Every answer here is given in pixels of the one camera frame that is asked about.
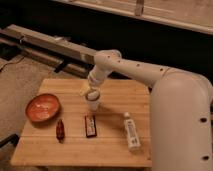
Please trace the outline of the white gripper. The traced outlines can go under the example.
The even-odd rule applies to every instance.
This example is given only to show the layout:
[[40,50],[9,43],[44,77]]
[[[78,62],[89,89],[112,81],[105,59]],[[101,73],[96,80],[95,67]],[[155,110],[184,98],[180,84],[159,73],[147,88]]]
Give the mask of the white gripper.
[[87,77],[90,87],[100,87],[106,78],[107,73],[98,66],[94,66]]

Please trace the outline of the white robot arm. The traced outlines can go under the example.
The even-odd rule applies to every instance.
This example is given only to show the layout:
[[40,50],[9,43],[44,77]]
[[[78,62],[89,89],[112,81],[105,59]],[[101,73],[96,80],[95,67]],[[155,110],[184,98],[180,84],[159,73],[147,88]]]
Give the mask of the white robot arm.
[[88,76],[92,86],[115,71],[151,88],[152,171],[213,171],[213,85],[206,77],[126,60],[117,50],[96,52],[94,63]]

